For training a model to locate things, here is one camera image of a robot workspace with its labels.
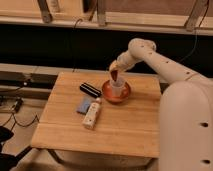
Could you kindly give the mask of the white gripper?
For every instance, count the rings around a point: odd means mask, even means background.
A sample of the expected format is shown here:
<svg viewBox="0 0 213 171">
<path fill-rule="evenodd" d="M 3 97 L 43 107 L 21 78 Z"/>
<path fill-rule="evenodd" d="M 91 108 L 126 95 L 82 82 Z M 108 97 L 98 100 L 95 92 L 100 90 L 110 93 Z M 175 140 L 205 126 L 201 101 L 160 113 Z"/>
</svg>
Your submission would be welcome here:
<svg viewBox="0 0 213 171">
<path fill-rule="evenodd" d="M 119 70 L 120 72 L 125 72 L 133 68 L 136 62 L 137 60 L 128 51 L 123 52 L 118 56 L 117 60 L 114 60 L 110 64 L 109 71 Z"/>
</svg>

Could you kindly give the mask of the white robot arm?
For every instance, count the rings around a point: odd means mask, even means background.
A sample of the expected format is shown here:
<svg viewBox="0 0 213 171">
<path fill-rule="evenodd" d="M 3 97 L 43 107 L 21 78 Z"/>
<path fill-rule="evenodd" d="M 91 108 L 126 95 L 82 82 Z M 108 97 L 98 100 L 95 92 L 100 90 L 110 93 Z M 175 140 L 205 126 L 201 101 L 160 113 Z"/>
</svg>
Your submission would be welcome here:
<svg viewBox="0 0 213 171">
<path fill-rule="evenodd" d="M 168 83 L 159 107 L 159 171 L 213 171 L 213 80 L 140 38 L 132 39 L 109 69 L 125 72 L 139 62 Z"/>
</svg>

